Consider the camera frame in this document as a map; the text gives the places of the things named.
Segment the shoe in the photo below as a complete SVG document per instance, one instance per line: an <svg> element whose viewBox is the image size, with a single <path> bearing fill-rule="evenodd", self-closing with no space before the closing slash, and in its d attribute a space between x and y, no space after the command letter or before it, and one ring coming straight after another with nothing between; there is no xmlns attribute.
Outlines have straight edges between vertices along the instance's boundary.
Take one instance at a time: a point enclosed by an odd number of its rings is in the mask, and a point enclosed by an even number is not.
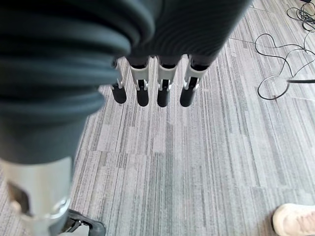
<svg viewBox="0 0 315 236"><path fill-rule="evenodd" d="M272 221L280 236L315 235L315 206L284 204L276 210Z"/></svg>

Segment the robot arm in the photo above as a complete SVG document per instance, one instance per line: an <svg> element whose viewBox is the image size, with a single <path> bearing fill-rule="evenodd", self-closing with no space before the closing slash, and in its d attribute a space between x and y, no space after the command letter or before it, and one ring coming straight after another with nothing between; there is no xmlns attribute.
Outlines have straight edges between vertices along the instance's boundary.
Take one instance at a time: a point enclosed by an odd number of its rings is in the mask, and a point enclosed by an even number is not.
<svg viewBox="0 0 315 236"><path fill-rule="evenodd" d="M115 99L126 100L117 93L122 86L112 66L115 58L186 53L214 57L249 1L0 3L0 163L10 202L32 236L55 236L64 225L64 236L84 235L87 226L89 236L105 234L100 223L68 207L73 159L85 120L104 102L98 87L112 85ZM223 19L209 19L208 26L203 18L199 22L205 9L207 16L224 10L225 24L218 25ZM185 37L190 30L196 33L195 28L202 34ZM160 57L160 63L158 103L166 106L177 62ZM137 85L147 81L134 75ZM185 79L185 91L194 92L193 76ZM139 98L146 105L147 90ZM191 99L181 102L188 106Z"/></svg>

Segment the black cable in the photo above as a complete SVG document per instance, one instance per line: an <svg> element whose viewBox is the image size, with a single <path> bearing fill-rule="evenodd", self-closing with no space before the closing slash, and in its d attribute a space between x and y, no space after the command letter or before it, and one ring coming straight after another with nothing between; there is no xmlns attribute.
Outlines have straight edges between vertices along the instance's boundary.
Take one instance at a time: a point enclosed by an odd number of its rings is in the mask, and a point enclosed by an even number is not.
<svg viewBox="0 0 315 236"><path fill-rule="evenodd" d="M309 12L307 12L307 11L305 10L305 6L308 5L308 4L309 4L309 5L312 5L313 8L314 8L314 13L313 13L313 14L311 14L311 13L309 13ZM289 11L291 11L291 10L295 10L295 11L296 11L296 12L295 12L296 18L290 16ZM314 18L314 16L315 16L315 5L314 5L314 3L312 3L312 2L307 2L307 3L303 4L300 9L297 8L297 7L291 7L291 8L289 8L289 9L286 11L286 14L287 14L287 16L290 17L291 19L294 19L294 20L296 20L296 21L301 21L301 22L302 22L302 27L303 27L303 29L305 29L305 30L307 30L307 31L313 31L313 30L315 30L315 18ZM305 27L305 25L308 25L308 26L311 27L312 29L307 29L307 28Z"/></svg>
<svg viewBox="0 0 315 236"><path fill-rule="evenodd" d="M305 6L306 6L307 4L312 4L312 5L313 5L313 7L314 7L314 14L311 14L311 13L308 13L307 11L305 11ZM291 16L289 15L288 12L289 12L290 10L292 10L292 9L296 9L296 16L297 16L297 18L291 17ZM315 5L314 5L312 2L310 2L310 3L305 3L305 4L302 5L302 7L301 7L300 9L299 9L299 8L296 8L296 7L291 7L291 8L289 8L286 13L287 13L288 17L290 17L290 18L292 18L292 19L294 19L294 20L297 20L297 21L302 21L302 27L303 27L303 29L305 29L306 31L308 31L308 34L307 34L307 35L305 36L305 38L304 38L303 46L298 45L298 44L285 44L285 45L277 46L276 43L275 43L275 40L273 39L273 37L272 37L270 34L268 34L268 33L263 33L263 34L261 34L261 35L256 39L256 41L255 41L255 49L256 49L256 51L257 51L260 55L263 55L263 56L266 56L266 57L272 57L272 58L280 58L280 59L283 60L283 65L282 65L282 68L281 68L279 74L278 74L278 75L272 75L272 76L270 76L270 77L268 77L268 78L265 78L264 80L262 80L262 81L260 82L260 84L259 84L259 86L258 86L258 88L257 88L258 96L261 97L261 98L263 98L263 99L265 99L265 100L275 100L275 99L278 99L279 97L283 96L283 95L288 91L288 89L289 89L289 87L290 87L290 84L293 84L293 83L294 83L294 84L311 84L311 83L315 83L315 79L314 79L314 80L293 80L293 79L290 79L290 80L287 80L287 86L286 86L284 92L282 92L280 95L274 96L273 98L268 98L268 97L264 97L264 96L262 96L262 95L260 94L260 87L261 87L261 85L262 85L265 81L267 81L267 80L269 80L269 79L272 79L272 78L274 78L274 77L280 76L281 73L282 73L283 70L284 70L284 66L285 66L285 65L287 65L287 66L289 67L291 77L294 78L303 68L305 68L306 66L310 65L311 63L313 63L313 62L315 61L315 59L314 59L314 60L312 60L312 61L306 63L305 65L303 65L303 66L302 66L296 73L294 73L294 74L293 74L293 72L292 72L292 69L291 69L291 66L290 66L289 62L287 61L288 56L289 56L292 52L298 51L298 50L303 50L303 51L305 51L305 52L307 52L307 53L311 53L311 54L313 54L313 55L315 56L315 53L314 53L313 51L311 51L311 50L306 49L306 45L305 45L306 39L307 39L307 37L309 36L309 34L310 34L311 32L315 32L315 18L313 18L313 16L315 16ZM305 25L310 26L311 28L313 28L313 30L312 30L312 29L307 29L307 28L305 28ZM264 35L267 35L267 36L271 37L272 42L273 42L273 44L274 44L274 48L282 48L282 47L287 47L287 46L296 46L296 47L298 47L298 48L291 50L291 51L285 56L285 58L280 57L280 56L276 56L276 55L264 54L264 53L260 52L260 51L257 49L257 41L258 41L258 39L259 39L260 37L262 37L262 36L264 36Z"/></svg>

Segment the silver metal bracket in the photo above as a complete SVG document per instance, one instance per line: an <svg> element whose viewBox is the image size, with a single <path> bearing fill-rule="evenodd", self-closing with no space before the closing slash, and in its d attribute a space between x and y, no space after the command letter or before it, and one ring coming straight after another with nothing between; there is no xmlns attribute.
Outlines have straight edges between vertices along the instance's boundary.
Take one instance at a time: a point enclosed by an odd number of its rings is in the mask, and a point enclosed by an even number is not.
<svg viewBox="0 0 315 236"><path fill-rule="evenodd" d="M80 221L59 236L89 236L90 227Z"/></svg>
<svg viewBox="0 0 315 236"><path fill-rule="evenodd" d="M117 77L117 79L116 79L117 84L118 84L118 88L119 88L119 89L122 89L122 88L124 87L124 84L123 84L123 76L122 76L122 71L121 71L121 68L120 68L118 62L116 63L115 69L118 71L118 77Z"/></svg>
<svg viewBox="0 0 315 236"><path fill-rule="evenodd" d="M200 80L205 75L206 71L207 71L207 69L201 70L201 71L194 70L191 67L191 58L190 58L189 59L189 64L188 64L187 69L186 69L186 74L185 74L184 89L185 90L189 89L189 84L190 84L190 81L191 81L192 77L197 78L197 82L196 82L193 90L196 90L197 88L199 88Z"/></svg>
<svg viewBox="0 0 315 236"><path fill-rule="evenodd" d="M162 91L163 90L163 80L168 80L168 86L167 86L167 91L170 91L172 88L172 84L174 81L174 76L176 72L177 66L174 68L165 68L162 65L158 65L158 90Z"/></svg>
<svg viewBox="0 0 315 236"><path fill-rule="evenodd" d="M136 89L139 91L140 87L144 90L148 90L148 79L149 79L149 63L145 68L137 69L131 66L131 73L133 82L136 85Z"/></svg>

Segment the black rubber cover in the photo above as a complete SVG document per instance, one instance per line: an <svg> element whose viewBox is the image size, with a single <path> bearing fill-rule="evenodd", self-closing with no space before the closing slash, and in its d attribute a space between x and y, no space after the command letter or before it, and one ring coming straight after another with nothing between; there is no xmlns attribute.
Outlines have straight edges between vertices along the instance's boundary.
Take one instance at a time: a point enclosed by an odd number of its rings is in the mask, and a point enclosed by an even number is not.
<svg viewBox="0 0 315 236"><path fill-rule="evenodd" d="M163 90L158 90L157 92L157 104L160 107L166 107L169 103L170 91L167 91L167 88L163 88Z"/></svg>
<svg viewBox="0 0 315 236"><path fill-rule="evenodd" d="M184 89L182 90L182 94L181 94L181 105L183 107L188 107L191 105L193 97L195 94L195 90L193 90L193 88L189 88L188 90Z"/></svg>
<svg viewBox="0 0 315 236"><path fill-rule="evenodd" d="M116 102L123 104L127 100L127 95L125 91L125 87L119 88L118 84L113 85L114 89L112 89L113 96Z"/></svg>
<svg viewBox="0 0 315 236"><path fill-rule="evenodd" d="M138 104L141 107L147 106L149 103L148 90L144 90L143 88L141 88L140 90L137 90L137 100L138 100Z"/></svg>
<svg viewBox="0 0 315 236"><path fill-rule="evenodd" d="M64 230L66 230L65 228L68 227L69 225L71 226L71 224L81 221L82 223L88 225L90 227L90 231L89 231L89 236L105 236L106 234L106 229L103 225L103 223L99 222L99 221L95 221L95 220L91 220L89 218L86 218L85 216L83 216L81 213L75 211L75 210L68 210L68 219L67 222L65 224Z"/></svg>

